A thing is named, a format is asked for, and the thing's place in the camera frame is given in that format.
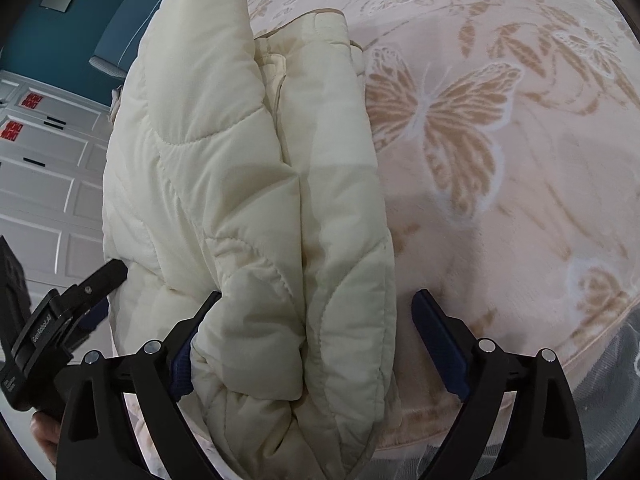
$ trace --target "metal screw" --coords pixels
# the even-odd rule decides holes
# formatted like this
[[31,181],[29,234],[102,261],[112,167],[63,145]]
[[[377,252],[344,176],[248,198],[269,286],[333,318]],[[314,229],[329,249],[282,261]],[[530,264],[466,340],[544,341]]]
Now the metal screw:
[[550,363],[556,360],[556,353],[549,348],[545,348],[540,355],[542,355],[545,361],[549,361]]
[[149,341],[147,344],[145,344],[145,354],[155,354],[156,352],[158,352],[161,346],[161,342],[159,342],[157,339],[153,339],[152,341]]
[[92,365],[100,359],[100,352],[97,350],[91,350],[84,356],[84,362],[88,365]]
[[488,354],[495,350],[495,343],[490,339],[481,339],[478,342],[478,346],[483,352],[487,352]]

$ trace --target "butterfly pattern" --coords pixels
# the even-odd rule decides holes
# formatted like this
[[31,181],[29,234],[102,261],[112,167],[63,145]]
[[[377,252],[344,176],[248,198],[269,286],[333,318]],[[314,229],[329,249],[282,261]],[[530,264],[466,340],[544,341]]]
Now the butterfly pattern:
[[449,212],[472,218],[499,187],[502,155],[489,133],[509,122],[524,69],[489,63],[427,93],[397,50],[375,47],[369,55],[366,103],[376,151],[419,136],[426,167]]

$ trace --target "blue gripper pad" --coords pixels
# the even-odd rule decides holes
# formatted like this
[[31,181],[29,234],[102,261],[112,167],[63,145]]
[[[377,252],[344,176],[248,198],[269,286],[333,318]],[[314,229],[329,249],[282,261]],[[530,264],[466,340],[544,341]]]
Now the blue gripper pad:
[[171,384],[169,395],[178,402],[183,396],[189,395],[193,391],[191,383],[191,340],[198,332],[196,326],[191,335],[186,339],[174,360],[171,362]]
[[449,331],[444,314],[437,303],[434,307],[432,302],[435,300],[427,291],[421,290],[414,296],[411,304],[414,325],[447,391],[464,402],[470,391],[466,383],[467,359]]
[[109,315],[109,300],[102,298],[98,303],[91,307],[91,310],[84,314],[78,326],[85,330],[95,330],[100,322]]

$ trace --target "teal wall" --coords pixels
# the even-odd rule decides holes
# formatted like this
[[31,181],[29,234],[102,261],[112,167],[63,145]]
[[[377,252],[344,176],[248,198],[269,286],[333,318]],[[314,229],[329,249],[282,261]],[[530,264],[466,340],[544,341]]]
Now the teal wall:
[[104,104],[120,81],[89,65],[102,32],[124,0],[72,0],[66,12],[33,0],[0,57],[0,68]]

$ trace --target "red sticker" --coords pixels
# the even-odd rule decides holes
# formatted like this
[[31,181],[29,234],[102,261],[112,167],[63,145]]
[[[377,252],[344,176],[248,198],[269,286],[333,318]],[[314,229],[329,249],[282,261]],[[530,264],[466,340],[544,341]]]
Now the red sticker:
[[6,139],[13,142],[18,138],[18,134],[20,133],[20,130],[23,126],[24,124],[17,123],[16,121],[9,121],[7,124],[5,124],[2,133],[0,133],[0,139]]
[[20,103],[20,106],[24,106],[25,108],[30,108],[31,110],[35,110],[38,107],[40,101],[44,98],[41,95],[34,94],[30,92],[27,97],[24,98],[24,101]]

